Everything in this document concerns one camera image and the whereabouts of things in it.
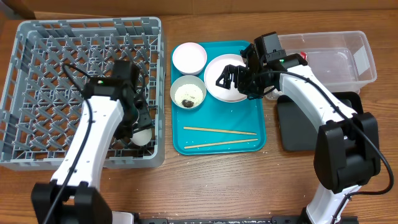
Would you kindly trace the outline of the white plastic cup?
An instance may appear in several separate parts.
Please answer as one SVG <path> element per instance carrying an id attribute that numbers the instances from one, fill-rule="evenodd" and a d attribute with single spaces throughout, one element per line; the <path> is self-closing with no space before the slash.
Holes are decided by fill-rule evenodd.
<path id="1" fill-rule="evenodd" d="M 152 129 L 144 129 L 132 135 L 131 142 L 137 146 L 145 146 L 152 139 Z"/>

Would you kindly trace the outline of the grey bowl with rice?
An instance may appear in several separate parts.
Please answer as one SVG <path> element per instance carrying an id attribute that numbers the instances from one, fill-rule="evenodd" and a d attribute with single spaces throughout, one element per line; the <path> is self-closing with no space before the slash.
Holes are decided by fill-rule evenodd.
<path id="1" fill-rule="evenodd" d="M 204 102 L 206 87 L 200 78 L 184 75 L 172 83 L 170 97 L 179 108 L 193 110 Z"/>

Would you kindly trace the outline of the red snack wrapper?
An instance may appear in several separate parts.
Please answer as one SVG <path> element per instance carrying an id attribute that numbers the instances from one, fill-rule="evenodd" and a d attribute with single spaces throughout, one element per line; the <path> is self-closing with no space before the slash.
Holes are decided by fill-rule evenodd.
<path id="1" fill-rule="evenodd" d="M 305 52 L 300 52 L 300 55 L 301 55 L 301 57 L 304 59 L 304 60 L 308 60 L 308 55 L 307 55 L 307 53 L 305 53 Z"/>

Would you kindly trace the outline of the brown food lump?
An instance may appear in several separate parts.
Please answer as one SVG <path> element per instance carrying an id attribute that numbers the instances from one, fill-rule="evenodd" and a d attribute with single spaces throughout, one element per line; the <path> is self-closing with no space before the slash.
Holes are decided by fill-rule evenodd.
<path id="1" fill-rule="evenodd" d="M 182 100 L 182 106 L 185 108 L 192 108 L 194 106 L 194 102 L 190 100 Z"/>

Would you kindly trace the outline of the white rice pile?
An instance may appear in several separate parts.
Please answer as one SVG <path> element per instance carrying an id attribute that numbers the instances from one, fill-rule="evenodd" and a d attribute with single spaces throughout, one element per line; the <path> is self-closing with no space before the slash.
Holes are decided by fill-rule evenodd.
<path id="1" fill-rule="evenodd" d="M 202 90 L 194 84 L 184 84 L 177 88 L 174 94 L 175 102 L 178 106 L 182 106 L 182 100 L 190 100 L 194 102 L 194 107 L 198 106 L 204 99 Z"/>

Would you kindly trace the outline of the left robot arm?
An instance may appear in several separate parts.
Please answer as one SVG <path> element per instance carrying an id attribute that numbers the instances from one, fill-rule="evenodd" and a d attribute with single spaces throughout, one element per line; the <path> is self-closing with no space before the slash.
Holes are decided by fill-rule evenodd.
<path id="1" fill-rule="evenodd" d="M 153 122 L 138 88 L 140 68 L 116 60 L 110 77 L 90 77 L 78 91 L 82 114 L 67 155 L 47 184 L 36 183 L 31 201 L 39 223 L 134 223 L 129 212 L 115 212 L 100 195 L 100 179 L 112 139 L 137 146 L 152 138 Z"/>

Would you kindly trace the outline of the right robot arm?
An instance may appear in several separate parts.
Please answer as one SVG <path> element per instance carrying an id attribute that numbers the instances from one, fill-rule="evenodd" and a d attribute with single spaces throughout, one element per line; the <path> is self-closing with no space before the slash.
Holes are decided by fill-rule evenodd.
<path id="1" fill-rule="evenodd" d="M 320 181 L 297 223 L 339 223 L 348 200 L 380 172 L 378 127 L 371 113 L 347 107 L 315 77 L 300 54 L 286 54 L 275 32 L 240 51 L 244 65 L 227 65 L 216 86 L 235 87 L 248 99 L 277 89 L 288 96 L 317 129 L 314 169 Z"/>

